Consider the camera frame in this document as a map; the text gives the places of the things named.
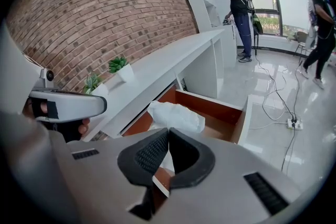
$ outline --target glossy white floor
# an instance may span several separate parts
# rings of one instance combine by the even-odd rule
[[[257,58],[268,69],[277,83],[281,97],[293,111],[298,83],[295,69],[299,58],[279,52],[259,50]],[[286,155],[283,172],[304,191],[326,176],[336,151],[334,126],[336,125],[336,76],[330,67],[325,66],[322,77],[325,89],[320,89],[313,81],[316,64],[309,68],[311,79],[305,79],[299,72],[297,77],[300,89],[296,104],[296,114],[303,120],[303,130],[296,131]],[[263,111],[264,96],[273,91],[274,86],[266,72],[258,67],[253,56],[249,63],[236,63],[236,67],[226,70],[224,86],[218,99],[243,106],[248,94],[253,97],[253,114],[250,127],[262,127],[272,121]],[[276,93],[270,94],[265,102],[267,112],[273,118],[285,109]],[[276,122],[285,123],[291,118],[289,113]],[[263,129],[250,129],[245,148],[251,150],[270,165],[281,169],[285,152],[294,131],[285,124],[272,124]]]

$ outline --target small succulent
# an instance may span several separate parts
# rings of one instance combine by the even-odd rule
[[[116,57],[114,60],[109,61],[109,71],[110,73],[116,73],[126,65],[128,65],[128,62],[124,57]]]
[[[101,78],[99,78],[95,73],[88,74],[85,80],[84,93],[92,94],[92,91],[99,86]]]

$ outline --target white plant pot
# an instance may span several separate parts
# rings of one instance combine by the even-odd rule
[[[133,69],[130,64],[124,66],[117,72],[118,76],[124,82],[130,82],[134,79]]]
[[[96,95],[96,96],[102,96],[105,99],[107,98],[107,96],[109,95],[109,90],[107,89],[106,85],[101,83],[98,85],[98,87],[96,87],[92,93],[92,95]]]

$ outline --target blue jeans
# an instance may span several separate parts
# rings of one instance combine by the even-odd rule
[[[248,14],[234,16],[246,57],[251,57],[252,40]]]

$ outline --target potted plant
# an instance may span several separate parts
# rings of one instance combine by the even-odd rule
[[[101,78],[92,72],[88,74],[85,80],[84,93],[103,96],[106,98],[108,90],[107,87],[101,83]]]
[[[117,73],[124,82],[129,82],[134,78],[132,67],[124,57],[116,57],[109,61],[109,71],[110,73]]]

